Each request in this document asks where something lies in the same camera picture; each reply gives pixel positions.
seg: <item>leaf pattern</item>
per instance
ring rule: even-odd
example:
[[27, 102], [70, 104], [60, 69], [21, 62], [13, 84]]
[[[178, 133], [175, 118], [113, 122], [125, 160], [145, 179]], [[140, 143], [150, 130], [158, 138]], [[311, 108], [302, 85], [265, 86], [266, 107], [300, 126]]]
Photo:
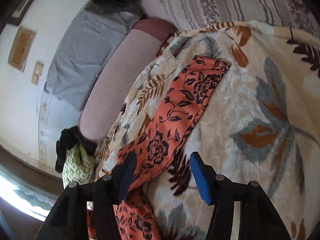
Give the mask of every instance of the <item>leaf pattern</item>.
[[177, 141], [177, 142], [181, 141], [178, 129], [176, 129], [176, 131], [174, 133], [174, 137], [175, 137], [175, 139], [174, 139], [175, 141]]
[[304, 226], [304, 219], [302, 219], [300, 227], [299, 227], [299, 233], [297, 236], [297, 240], [305, 240], [305, 239], [306, 239], [306, 228]]
[[138, 98], [137, 105], [139, 105], [139, 109], [137, 111], [137, 116], [150, 98], [162, 96], [164, 91], [164, 80], [166, 80], [172, 73], [173, 71], [168, 76], [165, 76], [164, 74], [156, 74], [156, 76], [148, 82], [147, 86], [141, 91]]
[[126, 108], [127, 108], [127, 103], [124, 103], [123, 106], [122, 106], [122, 108], [121, 108], [120, 113], [121, 113], [121, 114], [124, 114]]
[[146, 140], [146, 138], [147, 138], [147, 134], [145, 134], [144, 136], [141, 136], [139, 141], [137, 142], [137, 145], [143, 143]]
[[245, 26], [237, 26], [232, 28], [236, 33], [236, 36], [240, 35], [240, 41], [237, 43], [233, 37], [227, 34], [227, 36], [233, 41], [233, 45], [231, 46], [231, 52], [236, 62], [240, 67], [247, 67], [249, 64], [248, 58], [241, 50], [241, 47], [247, 44], [248, 40], [251, 37], [251, 29]]
[[195, 100], [195, 97], [190, 93], [190, 91], [182, 89], [180, 92], [182, 92], [188, 100]]
[[138, 136], [141, 135], [142, 133], [144, 133], [144, 131], [146, 130], [146, 128], [148, 127], [148, 125], [150, 124], [151, 120], [149, 115], [146, 113], [146, 116], [144, 117], [144, 121], [141, 125], [141, 128], [139, 130]]
[[231, 47], [231, 52], [240, 67], [247, 67], [249, 61], [239, 46], [236, 46], [236, 48]]
[[219, 46], [214, 38], [212, 38], [210, 35], [204, 35], [203, 38], [199, 40], [200, 42], [204, 42], [205, 44], [205, 57], [214, 58], [214, 59], [220, 59], [221, 56], [221, 50], [219, 49]]
[[174, 183], [171, 187], [171, 190], [174, 190], [173, 195], [181, 195], [187, 190], [191, 180], [190, 163], [182, 149], [176, 153], [174, 160], [167, 171], [173, 175], [169, 179], [169, 182]]
[[102, 152], [99, 154], [99, 158], [101, 160], [106, 161], [110, 156], [110, 151], [109, 151], [109, 143], [105, 146], [105, 148], [102, 150]]
[[166, 40], [164, 41], [164, 43], [162, 44], [161, 48], [159, 49], [159, 51], [157, 52], [156, 56], [160, 57], [164, 50], [169, 46], [169, 44], [173, 41], [174, 38], [176, 38], [180, 33], [179, 32], [175, 32], [175, 33], [170, 33]]
[[245, 26], [237, 26], [233, 27], [233, 29], [235, 30], [237, 36], [241, 35], [240, 42], [238, 45], [240, 47], [246, 45], [251, 37], [251, 29]]
[[291, 222], [291, 235], [292, 235], [292, 238], [295, 238], [296, 234], [297, 234], [297, 226], [296, 226], [295, 223]]
[[186, 226], [186, 219], [183, 203], [170, 211], [168, 219], [160, 210], [157, 223], [161, 240], [204, 240], [206, 233], [198, 226]]
[[177, 42], [172, 44], [172, 46], [169, 47], [169, 51], [171, 54], [176, 57], [177, 54], [181, 51], [183, 45], [187, 42], [188, 38], [187, 37], [180, 37]]
[[[287, 159], [294, 149], [296, 153], [296, 181], [300, 192], [303, 193], [302, 158], [294, 134], [294, 132], [302, 130], [293, 127], [287, 118], [286, 87], [282, 81], [281, 73], [269, 57], [265, 59], [264, 72], [268, 83], [257, 77], [256, 99], [261, 112], [269, 120], [269, 123], [254, 118], [247, 127], [230, 137], [250, 162], [262, 163], [273, 153], [271, 163], [273, 176], [267, 193], [270, 198], [282, 181]], [[314, 138], [304, 131], [301, 134], [308, 135], [308, 138]]]
[[188, 48], [191, 45], [191, 38], [183, 38], [181, 41], [183, 41], [182, 43], [177, 43], [177, 45], [179, 46], [174, 52], [173, 52], [173, 56], [176, 59], [179, 59], [180, 53], [185, 50], [186, 48]]
[[128, 140], [129, 140], [128, 129], [129, 129], [129, 127], [130, 127], [130, 124], [128, 124], [128, 123], [123, 126], [123, 128], [125, 129], [125, 133], [121, 138], [121, 145], [122, 146], [125, 146], [128, 143]]
[[311, 64], [310, 70], [318, 70], [318, 78], [320, 78], [320, 50], [312, 45], [288, 40], [287, 44], [298, 45], [294, 48], [293, 53], [305, 55], [301, 60]]

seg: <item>floral blanket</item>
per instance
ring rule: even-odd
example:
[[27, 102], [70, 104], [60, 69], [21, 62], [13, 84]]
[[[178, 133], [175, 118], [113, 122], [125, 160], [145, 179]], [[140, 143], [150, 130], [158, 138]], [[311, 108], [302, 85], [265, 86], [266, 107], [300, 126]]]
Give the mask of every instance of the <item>floral blanket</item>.
[[[96, 179], [109, 173], [118, 151], [144, 132], [170, 84], [195, 55], [231, 67], [182, 151], [143, 187], [162, 239], [205, 239], [213, 207], [201, 200], [192, 176], [194, 151], [232, 181], [258, 181], [292, 239], [306, 239], [320, 217], [320, 41], [301, 30], [252, 21], [180, 33], [131, 88], [97, 148]], [[207, 83], [197, 78], [193, 94], [201, 97]], [[232, 239], [238, 237], [239, 217], [235, 203]], [[148, 231], [141, 219], [141, 229]]]

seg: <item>rose pattern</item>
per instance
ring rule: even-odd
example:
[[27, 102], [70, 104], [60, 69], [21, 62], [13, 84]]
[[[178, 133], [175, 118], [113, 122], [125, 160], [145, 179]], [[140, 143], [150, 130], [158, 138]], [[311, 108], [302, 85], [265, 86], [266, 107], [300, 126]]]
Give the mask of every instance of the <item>rose pattern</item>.
[[148, 161], [154, 164], [161, 164], [165, 156], [168, 156], [169, 144], [163, 141], [163, 135], [156, 131], [155, 137], [149, 142], [147, 146]]
[[214, 89], [214, 81], [216, 80], [217, 75], [207, 75], [204, 79], [200, 80], [193, 87], [193, 93], [196, 95], [196, 103], [202, 104], [203, 100], [208, 98], [209, 89]]
[[[229, 67], [230, 64], [222, 61], [195, 56], [172, 80], [144, 132], [118, 151], [118, 163], [131, 152], [137, 156], [129, 193], [116, 212], [122, 240], [159, 239], [152, 206], [141, 186], [175, 162], [182, 164], [169, 169], [173, 175], [169, 182], [174, 183], [171, 190], [180, 195], [188, 188], [191, 171], [187, 164], [184, 165], [188, 160], [183, 158], [182, 148]], [[175, 156], [180, 156], [181, 161], [175, 160]]]

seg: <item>pillow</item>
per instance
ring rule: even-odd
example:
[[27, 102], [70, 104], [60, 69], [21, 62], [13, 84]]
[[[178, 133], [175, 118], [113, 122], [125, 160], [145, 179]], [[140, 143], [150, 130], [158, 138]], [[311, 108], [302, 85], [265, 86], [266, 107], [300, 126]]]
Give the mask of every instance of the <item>pillow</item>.
[[94, 4], [80, 11], [55, 53], [44, 90], [82, 111], [101, 70], [140, 18]]
[[179, 30], [218, 22], [257, 20], [320, 35], [320, 27], [302, 0], [161, 0]]
[[135, 24], [92, 89], [79, 119], [84, 137], [99, 143], [107, 135], [134, 81], [156, 59], [162, 43], [175, 30], [161, 19], [144, 19]]

